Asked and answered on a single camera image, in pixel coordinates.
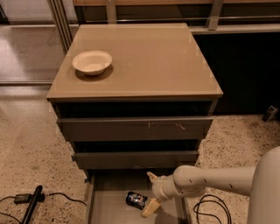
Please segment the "white bowl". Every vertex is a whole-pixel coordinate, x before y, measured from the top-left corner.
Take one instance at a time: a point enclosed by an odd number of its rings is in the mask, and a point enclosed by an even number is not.
[[[83,52],[73,59],[73,67],[87,75],[101,74],[111,63],[111,55],[103,51]]]

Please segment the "drawer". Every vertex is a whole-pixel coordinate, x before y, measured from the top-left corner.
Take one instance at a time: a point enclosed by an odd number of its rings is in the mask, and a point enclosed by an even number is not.
[[[145,151],[110,153],[75,153],[73,159],[79,168],[89,169],[144,169],[174,168],[182,163],[195,162],[199,156],[190,151]]]
[[[205,138],[210,117],[67,118],[58,119],[70,142],[139,141]]]

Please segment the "dark blue can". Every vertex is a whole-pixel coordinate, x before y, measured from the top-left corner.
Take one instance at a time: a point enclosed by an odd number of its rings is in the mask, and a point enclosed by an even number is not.
[[[148,197],[143,196],[139,193],[128,192],[125,201],[126,204],[128,204],[129,206],[136,207],[138,209],[143,210],[146,205],[147,199]]]

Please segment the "bottom drawer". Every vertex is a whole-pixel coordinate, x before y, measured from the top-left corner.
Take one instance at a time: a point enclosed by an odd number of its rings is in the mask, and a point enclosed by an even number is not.
[[[75,153],[73,158],[79,168],[88,170],[174,168],[195,162],[198,156],[199,153],[196,150],[186,150]]]

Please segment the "black metal bar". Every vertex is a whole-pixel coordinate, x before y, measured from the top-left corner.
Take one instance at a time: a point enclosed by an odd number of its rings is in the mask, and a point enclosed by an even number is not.
[[[25,212],[24,219],[21,222],[22,224],[28,224],[29,223],[29,221],[32,217],[33,211],[35,209],[35,206],[37,204],[37,201],[39,201],[40,198],[41,198],[42,190],[43,190],[42,185],[39,185],[39,186],[36,187],[35,192],[32,195],[31,201],[29,203],[29,206],[27,207],[27,210]]]

